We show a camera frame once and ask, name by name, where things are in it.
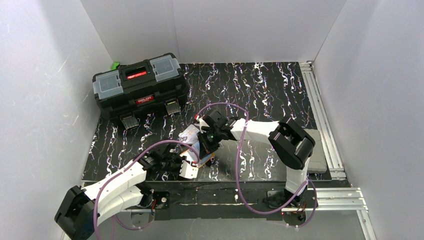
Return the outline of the stack of white cards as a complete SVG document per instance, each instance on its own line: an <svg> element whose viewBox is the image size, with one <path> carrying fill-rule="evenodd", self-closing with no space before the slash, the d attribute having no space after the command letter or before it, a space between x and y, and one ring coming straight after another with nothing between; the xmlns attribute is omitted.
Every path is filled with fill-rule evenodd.
<svg viewBox="0 0 424 240"><path fill-rule="evenodd" d="M193 145L198 141L198 133L200 130L197 126L191 124L178 135L178 141Z"/></svg>

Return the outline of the orange card holder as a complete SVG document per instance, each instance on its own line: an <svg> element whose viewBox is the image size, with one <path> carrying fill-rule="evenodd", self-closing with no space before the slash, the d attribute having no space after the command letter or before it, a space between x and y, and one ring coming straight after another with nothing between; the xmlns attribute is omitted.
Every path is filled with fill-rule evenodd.
<svg viewBox="0 0 424 240"><path fill-rule="evenodd" d="M200 146L199 141L195 142L191 147L194 149L194 151L187 149L181 154L181 156L185 157L185 160L192 166L197 166L200 168L215 157L214 152L206 153L206 151Z"/></svg>

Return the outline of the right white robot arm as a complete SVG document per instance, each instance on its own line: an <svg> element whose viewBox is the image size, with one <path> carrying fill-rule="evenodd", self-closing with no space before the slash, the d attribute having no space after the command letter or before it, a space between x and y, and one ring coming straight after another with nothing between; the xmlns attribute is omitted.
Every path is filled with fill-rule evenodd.
<svg viewBox="0 0 424 240"><path fill-rule="evenodd" d="M256 141L270 145L286 166L284 192L264 198L269 206L280 207L291 199L290 206L303 204L307 170L315 140L292 118L280 121L252 121L237 116L227 118L217 110L196 115L199 155L201 158L218 150L221 141Z"/></svg>

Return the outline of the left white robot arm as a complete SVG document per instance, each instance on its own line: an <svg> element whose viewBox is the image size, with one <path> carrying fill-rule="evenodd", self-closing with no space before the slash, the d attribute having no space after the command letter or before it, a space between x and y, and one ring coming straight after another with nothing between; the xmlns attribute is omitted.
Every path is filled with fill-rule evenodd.
<svg viewBox="0 0 424 240"><path fill-rule="evenodd" d="M167 208L169 194L145 183L148 172L178 174L186 160L171 150L153 150L97 183L75 185L66 192L54 221L71 240L87 240L100 223L125 209L141 207L154 213L155 208Z"/></svg>

